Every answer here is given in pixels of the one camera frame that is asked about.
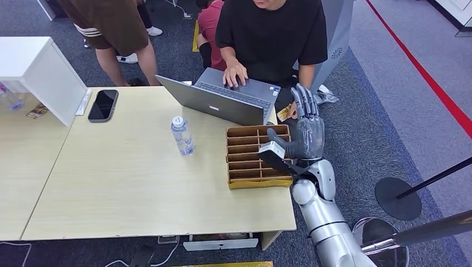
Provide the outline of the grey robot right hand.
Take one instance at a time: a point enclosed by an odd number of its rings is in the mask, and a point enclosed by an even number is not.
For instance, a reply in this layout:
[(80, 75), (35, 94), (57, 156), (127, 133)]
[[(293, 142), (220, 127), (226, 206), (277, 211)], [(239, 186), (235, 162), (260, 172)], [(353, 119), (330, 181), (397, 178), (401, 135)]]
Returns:
[(299, 83), (291, 88), (291, 94), (297, 105), (297, 139), (286, 142), (272, 128), (267, 129), (268, 138), (285, 149), (290, 159), (318, 160), (323, 157), (325, 126), (316, 100), (310, 90)]

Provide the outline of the person's right hand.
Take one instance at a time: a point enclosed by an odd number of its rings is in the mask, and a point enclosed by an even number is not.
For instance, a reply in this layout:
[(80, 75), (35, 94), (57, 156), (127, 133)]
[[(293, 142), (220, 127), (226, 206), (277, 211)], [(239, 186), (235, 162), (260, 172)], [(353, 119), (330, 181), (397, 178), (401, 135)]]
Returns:
[(239, 85), (245, 86), (247, 79), (247, 69), (238, 60), (227, 62), (227, 68), (223, 74), (223, 85), (237, 88)]

